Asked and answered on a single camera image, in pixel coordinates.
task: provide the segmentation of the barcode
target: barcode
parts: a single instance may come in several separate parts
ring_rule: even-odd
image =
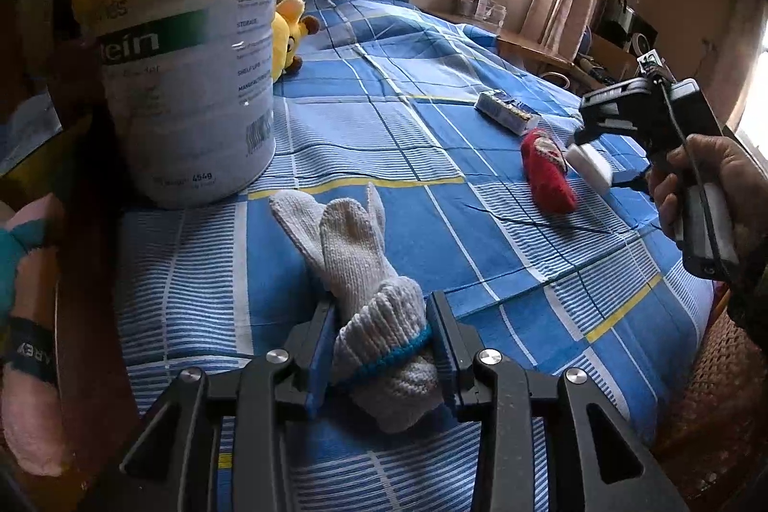
[[[272,110],[270,109],[256,122],[251,122],[245,129],[245,142],[248,145],[248,154],[261,148],[265,140],[272,136]]]

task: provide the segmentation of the bed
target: bed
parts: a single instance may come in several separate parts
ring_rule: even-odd
[[[141,412],[189,365],[213,373],[283,343],[312,315],[317,284],[270,214],[298,188],[320,202],[365,197],[386,210],[386,254],[425,293],[528,369],[579,366],[650,443],[659,412],[686,381],[712,285],[682,268],[643,195],[601,198],[570,172],[577,212],[545,217],[531,201],[519,139],[479,114],[500,88],[543,114],[562,145],[575,96],[497,57],[494,37],[392,0],[309,0],[322,25],[304,65],[275,85],[277,151],[239,195],[202,209],[133,209],[119,223],[114,307]],[[594,143],[616,170],[642,168],[632,140]],[[339,416],[352,411],[354,420]],[[385,436],[345,397],[288,430],[297,509],[462,511],[479,440],[444,407]],[[537,510],[547,509],[543,431],[535,424]],[[220,456],[229,507],[232,423]]]

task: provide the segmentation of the tin can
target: tin can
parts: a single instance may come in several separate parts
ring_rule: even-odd
[[[275,153],[275,0],[91,0],[133,183],[168,209],[247,186]]]

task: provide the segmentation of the white knitted glove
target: white knitted glove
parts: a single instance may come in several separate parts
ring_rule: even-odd
[[[331,381],[385,432],[406,430],[442,402],[424,297],[384,255],[384,206],[371,184],[368,209],[351,198],[321,205],[303,191],[278,191],[270,209],[325,287],[343,327]]]

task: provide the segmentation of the metal screw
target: metal screw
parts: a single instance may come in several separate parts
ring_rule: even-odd
[[[270,350],[266,353],[266,360],[273,365],[279,365],[288,360],[288,352],[283,349]]]
[[[179,373],[179,378],[182,382],[197,382],[202,376],[203,371],[197,367],[188,367],[182,369],[181,373]]]
[[[578,367],[571,367],[565,373],[565,379],[571,382],[571,384],[584,384],[587,381],[587,377],[586,371]]]
[[[502,353],[498,350],[480,350],[478,353],[480,362],[484,365],[496,365],[502,361]]]

